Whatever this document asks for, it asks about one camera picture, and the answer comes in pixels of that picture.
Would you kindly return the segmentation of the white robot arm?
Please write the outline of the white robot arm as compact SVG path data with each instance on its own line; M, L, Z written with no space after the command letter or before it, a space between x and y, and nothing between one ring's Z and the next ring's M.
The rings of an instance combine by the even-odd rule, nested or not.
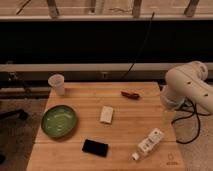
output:
M205 82L207 76L208 68L200 61L168 70L165 74L166 85L160 93L162 104L169 110L178 109L188 98L213 114L213 87Z

